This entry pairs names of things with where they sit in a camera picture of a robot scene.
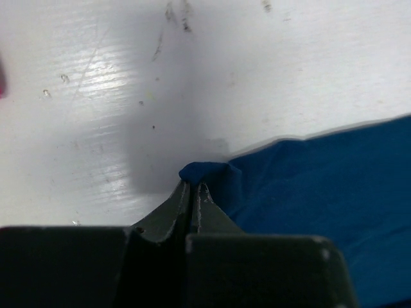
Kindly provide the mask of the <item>blue Mickey Mouse t-shirt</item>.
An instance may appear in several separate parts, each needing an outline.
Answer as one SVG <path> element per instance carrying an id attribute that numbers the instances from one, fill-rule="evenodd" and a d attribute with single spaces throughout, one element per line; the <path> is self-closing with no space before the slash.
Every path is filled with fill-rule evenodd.
<path id="1" fill-rule="evenodd" d="M 246 232 L 331 239 L 362 307 L 410 306 L 409 117 L 193 162 L 179 175 L 205 183 Z"/>

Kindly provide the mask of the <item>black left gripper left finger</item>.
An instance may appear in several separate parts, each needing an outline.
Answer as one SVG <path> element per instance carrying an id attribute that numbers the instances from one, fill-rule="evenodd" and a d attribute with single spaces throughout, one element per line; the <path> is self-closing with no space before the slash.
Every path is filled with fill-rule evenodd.
<path id="1" fill-rule="evenodd" d="M 130 226 L 1 229 L 2 307 L 180 307 L 190 186 Z"/>

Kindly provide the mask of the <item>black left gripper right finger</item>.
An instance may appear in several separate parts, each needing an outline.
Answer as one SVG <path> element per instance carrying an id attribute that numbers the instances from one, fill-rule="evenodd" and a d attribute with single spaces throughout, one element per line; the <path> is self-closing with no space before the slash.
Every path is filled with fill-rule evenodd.
<path id="1" fill-rule="evenodd" d="M 355 307 L 342 253 L 317 235 L 242 231 L 200 184 L 186 237 L 188 307 Z"/>

